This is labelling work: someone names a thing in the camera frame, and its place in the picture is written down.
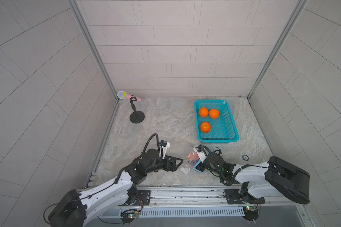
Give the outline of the orange ball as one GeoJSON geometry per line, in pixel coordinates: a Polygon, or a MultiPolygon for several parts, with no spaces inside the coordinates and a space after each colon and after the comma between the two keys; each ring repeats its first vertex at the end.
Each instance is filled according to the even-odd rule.
{"type": "Polygon", "coordinates": [[[209,110],[208,115],[211,119],[217,119],[219,117],[220,113],[217,109],[211,109],[211,110],[209,110]]]}
{"type": "Polygon", "coordinates": [[[199,156],[198,156],[197,152],[191,151],[191,152],[188,154],[188,159],[187,159],[187,161],[188,161],[189,163],[197,162],[198,160],[199,160],[199,156]]]}
{"type": "Polygon", "coordinates": [[[208,122],[202,122],[199,129],[202,133],[209,133],[211,131],[211,125],[208,122]]]}
{"type": "Polygon", "coordinates": [[[205,107],[202,107],[202,108],[199,109],[198,114],[199,114],[200,117],[205,118],[205,117],[208,116],[209,110],[207,108],[205,108],[205,107]]]}

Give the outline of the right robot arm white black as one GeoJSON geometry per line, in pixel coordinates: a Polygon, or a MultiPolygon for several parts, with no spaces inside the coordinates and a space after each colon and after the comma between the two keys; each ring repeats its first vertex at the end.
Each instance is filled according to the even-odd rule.
{"type": "Polygon", "coordinates": [[[200,173],[208,170],[225,186],[241,184],[241,189],[231,197],[243,203],[279,196],[298,204],[310,203],[310,174],[281,158],[272,156],[260,164],[239,165],[225,162],[218,148],[211,151],[209,147],[198,145],[193,150],[199,157],[194,169],[200,173]]]}

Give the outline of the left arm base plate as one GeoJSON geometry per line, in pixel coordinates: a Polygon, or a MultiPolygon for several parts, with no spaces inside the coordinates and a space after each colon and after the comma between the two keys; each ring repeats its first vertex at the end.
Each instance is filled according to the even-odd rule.
{"type": "Polygon", "coordinates": [[[140,190],[136,197],[129,199],[126,206],[148,206],[150,205],[151,190],[140,190]]]}

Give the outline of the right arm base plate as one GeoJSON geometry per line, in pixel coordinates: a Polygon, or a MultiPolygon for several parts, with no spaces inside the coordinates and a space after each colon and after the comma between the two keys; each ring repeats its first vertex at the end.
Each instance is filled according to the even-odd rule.
{"type": "Polygon", "coordinates": [[[256,199],[249,195],[248,193],[240,194],[239,189],[225,189],[223,192],[223,196],[227,200],[227,204],[265,204],[264,197],[260,199],[256,199]]]}

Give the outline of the clear zip-top bag blue seal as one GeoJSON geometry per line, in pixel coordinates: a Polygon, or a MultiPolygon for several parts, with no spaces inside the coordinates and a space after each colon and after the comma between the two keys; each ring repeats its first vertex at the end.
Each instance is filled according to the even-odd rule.
{"type": "Polygon", "coordinates": [[[199,146],[191,146],[187,142],[179,142],[176,143],[173,153],[183,159],[180,171],[185,175],[208,172],[208,169],[204,166],[207,154],[199,146]]]}

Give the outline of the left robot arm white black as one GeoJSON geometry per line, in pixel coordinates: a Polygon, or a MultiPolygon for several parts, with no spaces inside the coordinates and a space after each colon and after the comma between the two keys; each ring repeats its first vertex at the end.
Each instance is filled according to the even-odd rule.
{"type": "Polygon", "coordinates": [[[170,143],[156,138],[156,148],[144,147],[140,156],[129,165],[120,169],[118,175],[89,190],[69,191],[59,203],[52,205],[50,214],[43,215],[44,221],[51,227],[84,227],[94,218],[99,218],[104,212],[121,205],[140,205],[139,209],[130,207],[121,212],[122,224],[131,223],[139,217],[143,207],[149,205],[151,192],[139,191],[137,185],[142,183],[147,174],[164,170],[175,172],[183,163],[183,159],[168,156],[170,143]]]}

